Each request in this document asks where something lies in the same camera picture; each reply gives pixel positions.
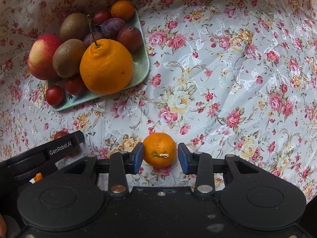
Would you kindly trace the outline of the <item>person's hand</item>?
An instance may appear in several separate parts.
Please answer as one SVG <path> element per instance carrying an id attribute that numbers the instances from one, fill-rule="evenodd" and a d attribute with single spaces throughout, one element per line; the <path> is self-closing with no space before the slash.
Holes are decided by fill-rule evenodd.
<path id="1" fill-rule="evenodd" d="M 0 238 L 6 238 L 6 233 L 7 233 L 7 225 L 3 217 L 0 215 Z"/>

